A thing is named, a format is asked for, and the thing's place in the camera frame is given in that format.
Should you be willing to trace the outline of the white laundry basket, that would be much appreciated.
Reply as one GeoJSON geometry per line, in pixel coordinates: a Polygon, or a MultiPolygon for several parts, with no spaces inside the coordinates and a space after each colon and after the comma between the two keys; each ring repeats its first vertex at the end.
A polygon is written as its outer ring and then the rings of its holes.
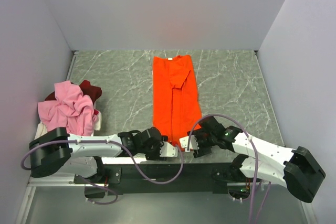
{"type": "Polygon", "coordinates": [[[99,131],[101,130],[101,126],[102,126],[102,114],[100,111],[95,110],[94,115],[96,116],[96,120],[94,123],[94,130],[99,131]]]}

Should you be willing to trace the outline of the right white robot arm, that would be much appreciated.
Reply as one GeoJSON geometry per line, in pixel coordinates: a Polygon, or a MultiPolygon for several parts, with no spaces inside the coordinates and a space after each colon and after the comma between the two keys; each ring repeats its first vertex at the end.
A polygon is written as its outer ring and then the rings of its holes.
{"type": "Polygon", "coordinates": [[[236,153],[229,173],[235,181],[257,177],[311,203],[326,177],[305,147],[293,149],[269,143],[245,133],[237,123],[224,127],[215,115],[203,117],[198,124],[198,130],[189,131],[180,139],[181,147],[187,152],[193,151],[194,157],[210,153],[213,146],[236,153]]]}

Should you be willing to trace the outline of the orange t-shirt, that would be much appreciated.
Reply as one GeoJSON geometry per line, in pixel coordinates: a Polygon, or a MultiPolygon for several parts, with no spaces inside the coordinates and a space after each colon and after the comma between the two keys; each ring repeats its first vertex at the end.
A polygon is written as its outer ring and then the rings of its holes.
{"type": "Polygon", "coordinates": [[[154,57],[153,126],[170,144],[181,147],[180,138],[186,137],[201,117],[191,56],[154,57]]]}

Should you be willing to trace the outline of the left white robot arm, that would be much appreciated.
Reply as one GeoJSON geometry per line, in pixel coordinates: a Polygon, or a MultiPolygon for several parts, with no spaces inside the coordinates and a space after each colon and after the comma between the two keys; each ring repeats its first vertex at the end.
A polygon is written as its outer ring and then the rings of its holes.
{"type": "Polygon", "coordinates": [[[58,127],[30,142],[30,173],[42,178],[61,171],[99,183],[105,176],[103,157],[144,154],[147,160],[158,161],[166,141],[167,136],[155,127],[108,136],[79,136],[58,127]]]}

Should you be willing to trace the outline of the aluminium extrusion rail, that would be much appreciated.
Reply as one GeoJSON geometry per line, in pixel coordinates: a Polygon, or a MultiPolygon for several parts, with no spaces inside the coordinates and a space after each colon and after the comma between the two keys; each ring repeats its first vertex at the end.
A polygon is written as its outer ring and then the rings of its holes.
{"type": "Polygon", "coordinates": [[[51,175],[43,178],[31,177],[27,183],[28,187],[67,187],[74,184],[74,175],[51,175]]]}

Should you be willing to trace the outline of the cream t-shirt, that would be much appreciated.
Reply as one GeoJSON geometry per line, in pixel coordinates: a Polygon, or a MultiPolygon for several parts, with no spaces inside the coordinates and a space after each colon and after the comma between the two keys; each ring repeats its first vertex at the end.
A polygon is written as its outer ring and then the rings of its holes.
{"type": "Polygon", "coordinates": [[[43,135],[45,135],[47,133],[48,133],[48,131],[47,131],[46,125],[43,124],[43,123],[39,123],[37,125],[37,130],[36,130],[36,134],[35,134],[35,138],[34,139],[36,140],[36,139],[40,138],[41,136],[43,136],[43,135]]]}

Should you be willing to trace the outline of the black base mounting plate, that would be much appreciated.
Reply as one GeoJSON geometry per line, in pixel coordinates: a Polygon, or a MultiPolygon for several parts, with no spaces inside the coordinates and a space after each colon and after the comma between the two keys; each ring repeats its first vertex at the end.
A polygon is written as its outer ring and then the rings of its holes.
{"type": "Polygon", "coordinates": [[[247,188],[253,177],[244,176],[236,163],[194,163],[194,164],[141,164],[142,170],[155,183],[146,180],[133,164],[105,165],[103,173],[89,179],[110,189],[92,187],[78,176],[74,183],[84,186],[85,197],[102,199],[114,194],[139,193],[193,193],[212,192],[226,194],[229,190],[238,197],[248,196],[247,188]]]}

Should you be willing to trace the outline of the pink t-shirt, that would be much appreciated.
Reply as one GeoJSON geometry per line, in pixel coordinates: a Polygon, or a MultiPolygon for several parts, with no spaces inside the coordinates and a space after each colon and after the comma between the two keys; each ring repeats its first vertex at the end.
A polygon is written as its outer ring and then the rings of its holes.
{"type": "Polygon", "coordinates": [[[64,127],[67,133],[91,136],[98,120],[92,99],[70,81],[56,83],[54,88],[54,100],[37,103],[40,121],[47,131],[64,127]]]}

